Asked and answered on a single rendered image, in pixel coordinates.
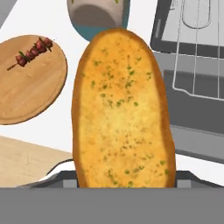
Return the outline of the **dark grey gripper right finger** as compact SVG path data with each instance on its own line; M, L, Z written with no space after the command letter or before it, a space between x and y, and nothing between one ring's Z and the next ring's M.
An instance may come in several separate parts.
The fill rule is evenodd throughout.
M203 180L192 174L190 171L177 171L175 186L177 188L206 188L206 187L218 187L215 183Z

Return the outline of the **golden herb baguette bread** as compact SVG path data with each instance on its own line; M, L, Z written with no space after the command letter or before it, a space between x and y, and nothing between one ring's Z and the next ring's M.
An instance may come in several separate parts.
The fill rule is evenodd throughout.
M73 160L82 187L172 187L176 175L165 84L135 33L97 34L73 87Z

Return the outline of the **round wooden cutting board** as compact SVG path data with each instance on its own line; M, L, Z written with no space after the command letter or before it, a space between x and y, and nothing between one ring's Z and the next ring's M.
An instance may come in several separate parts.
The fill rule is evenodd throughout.
M25 66L17 63L18 52L26 53L39 39L37 35L10 38L0 44L0 124L27 121L46 110L59 96L67 78L67 59L52 41L51 51L37 56Z

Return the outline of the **beige and teal jar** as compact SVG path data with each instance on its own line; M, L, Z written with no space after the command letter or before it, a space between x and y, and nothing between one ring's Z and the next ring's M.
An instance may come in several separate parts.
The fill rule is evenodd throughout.
M87 41L97 33L128 26L130 0L66 0L74 29Z

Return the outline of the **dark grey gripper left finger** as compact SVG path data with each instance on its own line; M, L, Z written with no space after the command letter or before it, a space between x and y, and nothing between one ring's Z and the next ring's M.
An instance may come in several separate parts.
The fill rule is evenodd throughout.
M78 188L75 171L61 171L50 178L35 183L32 188Z

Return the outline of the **grey toaster oven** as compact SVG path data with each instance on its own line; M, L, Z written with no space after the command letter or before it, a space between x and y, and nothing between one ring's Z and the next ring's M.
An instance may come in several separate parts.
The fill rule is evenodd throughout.
M224 164L224 0L158 0L150 47L176 152Z

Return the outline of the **red meat kebab skewer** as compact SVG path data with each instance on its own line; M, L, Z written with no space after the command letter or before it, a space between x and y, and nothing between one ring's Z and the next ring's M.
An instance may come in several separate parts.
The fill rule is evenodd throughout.
M15 57L17 63L8 67L7 70L10 71L15 66L24 67L27 63L30 63L41 53L51 51L52 47L53 42L49 38L38 38L33 47L30 50L27 50L26 53L21 51L18 52L18 55Z

